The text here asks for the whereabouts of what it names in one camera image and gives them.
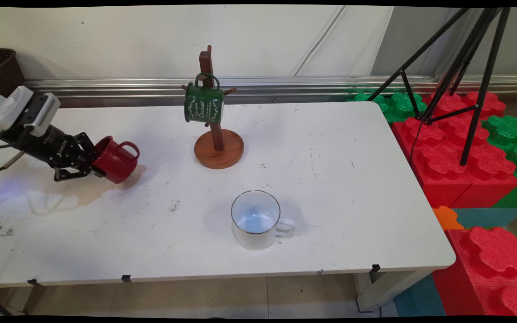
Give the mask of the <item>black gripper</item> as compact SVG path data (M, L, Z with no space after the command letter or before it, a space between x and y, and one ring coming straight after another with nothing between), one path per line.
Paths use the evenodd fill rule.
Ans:
M49 126L41 137L21 134L13 147L47 163L55 170L53 177L55 182L84 178L89 175L98 178L106 176L106 172L88 164L88 158L97 158L98 151L85 132L68 135L57 127Z

